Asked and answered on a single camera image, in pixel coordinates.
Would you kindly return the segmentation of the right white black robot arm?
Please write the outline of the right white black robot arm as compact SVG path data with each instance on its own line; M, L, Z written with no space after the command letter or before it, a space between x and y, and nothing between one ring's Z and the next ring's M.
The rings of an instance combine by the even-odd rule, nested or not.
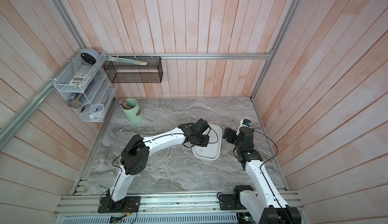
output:
M265 161L255 150L254 132L248 119L240 121L238 130L226 128L224 131L223 139L234 145L236 159L254 185L236 186L234 205L244 207L257 224L300 224L300 212L283 199L266 170Z

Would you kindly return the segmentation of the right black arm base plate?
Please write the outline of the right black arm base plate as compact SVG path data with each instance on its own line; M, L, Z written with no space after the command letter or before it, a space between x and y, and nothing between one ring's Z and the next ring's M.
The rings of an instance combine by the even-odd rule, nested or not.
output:
M217 193L217 199L220 204L221 210L242 210L245 209L243 206L239 205L234 199L232 194L223 194L221 192Z

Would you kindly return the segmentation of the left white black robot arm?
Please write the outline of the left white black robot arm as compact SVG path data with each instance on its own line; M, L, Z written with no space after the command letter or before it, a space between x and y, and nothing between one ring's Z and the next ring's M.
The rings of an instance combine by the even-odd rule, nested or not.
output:
M211 132L215 130L201 118L196 123L181 124L171 131L156 136L145 138L139 134L133 136L117 157L121 159L120 164L116 166L119 172L113 186L105 192L106 197L101 199L103 211L119 212L127 206L125 200L127 190L135 175L146 168L149 156L187 142L192 146L207 147L212 143Z

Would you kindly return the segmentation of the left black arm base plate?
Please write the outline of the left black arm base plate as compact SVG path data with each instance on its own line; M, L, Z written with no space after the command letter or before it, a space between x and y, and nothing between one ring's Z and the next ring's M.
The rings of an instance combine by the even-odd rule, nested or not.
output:
M98 213L122 213L138 212L140 196L127 196L124 199L114 202L110 197L103 197L98 208Z

